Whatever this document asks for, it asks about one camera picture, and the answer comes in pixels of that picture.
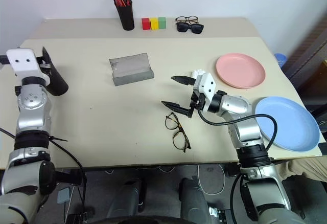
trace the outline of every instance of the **blue plate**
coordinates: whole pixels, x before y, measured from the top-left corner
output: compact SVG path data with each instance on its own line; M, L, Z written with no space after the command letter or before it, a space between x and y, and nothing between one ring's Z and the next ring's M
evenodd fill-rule
M255 114L268 114L277 121L278 130L274 144L290 151L309 151L319 142L319 127L313 116L298 103L283 97L261 100ZM274 125L268 118L256 118L265 137L270 139Z

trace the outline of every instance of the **red block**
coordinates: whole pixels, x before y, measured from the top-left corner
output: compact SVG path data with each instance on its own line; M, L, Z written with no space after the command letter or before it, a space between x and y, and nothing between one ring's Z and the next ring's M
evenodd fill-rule
M142 27L143 30L150 30L151 29L151 23L149 18L142 18Z

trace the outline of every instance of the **colored block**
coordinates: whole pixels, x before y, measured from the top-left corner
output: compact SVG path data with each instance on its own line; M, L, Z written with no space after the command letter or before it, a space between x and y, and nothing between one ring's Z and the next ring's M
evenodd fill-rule
M151 29L151 23L149 18L142 18L142 27L143 30L150 30Z
M166 18L165 17L159 17L159 29L165 29L166 28Z
M151 29L152 30L158 30L159 29L159 20L158 18L150 18L151 22Z

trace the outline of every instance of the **white wall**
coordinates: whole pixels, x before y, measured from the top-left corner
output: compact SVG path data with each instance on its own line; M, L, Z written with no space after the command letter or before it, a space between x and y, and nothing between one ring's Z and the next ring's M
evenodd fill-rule
M1 0L0 53L43 18L117 17L112 0ZM327 8L327 0L133 0L134 16L249 18L273 53L290 55Z

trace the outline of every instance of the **eyeglasses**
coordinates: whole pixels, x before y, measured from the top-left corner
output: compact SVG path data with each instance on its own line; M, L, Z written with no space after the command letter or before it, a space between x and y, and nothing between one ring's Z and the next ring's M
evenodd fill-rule
M170 113L169 116L166 116L165 126L169 130L178 128L178 131L173 136L173 144L178 150L183 150L183 152L185 152L187 148L191 148L190 141L175 113Z
M175 21L179 32L186 32L188 29L191 29L193 33L200 34L204 28L204 25L198 24L198 17L196 16L180 16L175 18Z

